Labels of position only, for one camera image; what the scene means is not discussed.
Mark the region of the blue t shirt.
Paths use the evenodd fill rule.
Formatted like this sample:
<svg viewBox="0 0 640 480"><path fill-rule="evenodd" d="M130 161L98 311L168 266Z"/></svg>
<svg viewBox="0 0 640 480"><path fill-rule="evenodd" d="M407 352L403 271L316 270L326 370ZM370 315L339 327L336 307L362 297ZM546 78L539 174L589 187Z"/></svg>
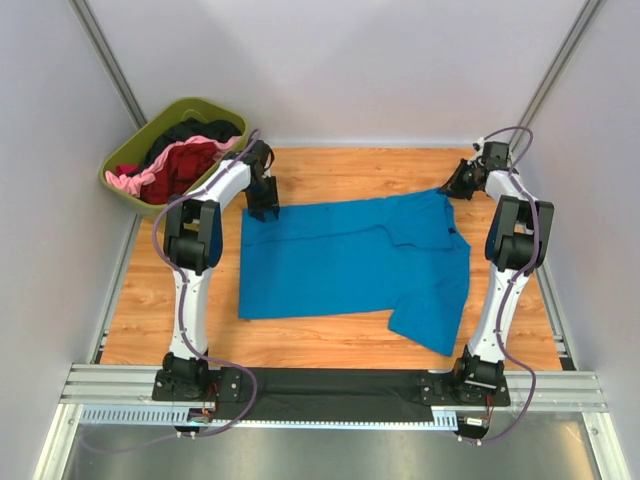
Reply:
<svg viewBox="0 0 640 480"><path fill-rule="evenodd" d="M469 289L470 246L435 189L243 216L243 319L388 310L392 332L450 356Z"/></svg>

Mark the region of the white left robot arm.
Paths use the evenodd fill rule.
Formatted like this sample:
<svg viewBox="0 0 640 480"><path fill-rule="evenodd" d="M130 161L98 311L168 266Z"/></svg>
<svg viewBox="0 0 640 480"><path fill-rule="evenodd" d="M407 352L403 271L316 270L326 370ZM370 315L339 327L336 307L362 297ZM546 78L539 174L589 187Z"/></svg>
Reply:
<svg viewBox="0 0 640 480"><path fill-rule="evenodd" d="M203 400L219 374L207 361L206 312L209 286L224 246L222 213L236 196L247 200L250 217L264 222L280 213L272 148L254 139L231 152L214 174L191 194L174 196L157 217L165 221L162 259L173 270L175 322L169 351L156 373L152 398Z"/></svg>

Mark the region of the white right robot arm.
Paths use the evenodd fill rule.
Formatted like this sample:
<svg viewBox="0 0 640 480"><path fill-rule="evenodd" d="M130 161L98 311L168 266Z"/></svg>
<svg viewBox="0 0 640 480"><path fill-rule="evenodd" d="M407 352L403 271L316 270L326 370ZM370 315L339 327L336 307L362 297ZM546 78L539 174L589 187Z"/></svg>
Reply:
<svg viewBox="0 0 640 480"><path fill-rule="evenodd" d="M464 404L506 394L504 362L519 298L548 249L555 207L533 196L515 169L510 146L485 138L461 160L439 189L450 198L471 199L479 191L496 202L485 243L489 285L478 326L450 374L450 391Z"/></svg>

